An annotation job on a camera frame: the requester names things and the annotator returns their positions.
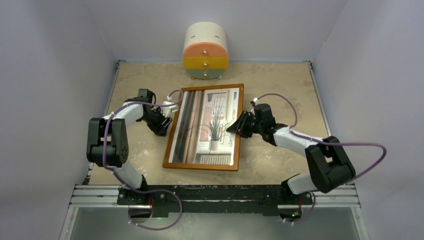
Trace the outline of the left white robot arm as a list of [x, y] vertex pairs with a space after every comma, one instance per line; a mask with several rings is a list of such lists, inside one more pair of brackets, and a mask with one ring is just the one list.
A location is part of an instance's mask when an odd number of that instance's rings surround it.
[[109, 171], [129, 197], [138, 205], [146, 203], [149, 194], [146, 178], [129, 161], [127, 129], [134, 123], [145, 122], [158, 137], [165, 137], [172, 122], [171, 114], [178, 111], [180, 100], [169, 94], [161, 104], [149, 89], [139, 89], [137, 96], [128, 98], [117, 110], [88, 122], [86, 157], [90, 163]]

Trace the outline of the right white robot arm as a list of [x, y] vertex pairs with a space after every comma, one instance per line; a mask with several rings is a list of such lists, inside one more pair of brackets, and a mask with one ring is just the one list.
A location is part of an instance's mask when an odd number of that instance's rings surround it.
[[266, 103], [254, 106], [252, 111], [243, 111], [226, 130], [246, 139], [259, 134], [265, 142], [306, 158], [308, 172], [282, 182], [284, 187], [280, 196], [288, 204], [298, 200], [302, 193], [328, 193], [356, 176], [353, 164], [336, 137], [317, 140], [311, 136], [301, 138], [289, 126], [277, 123], [271, 107]]

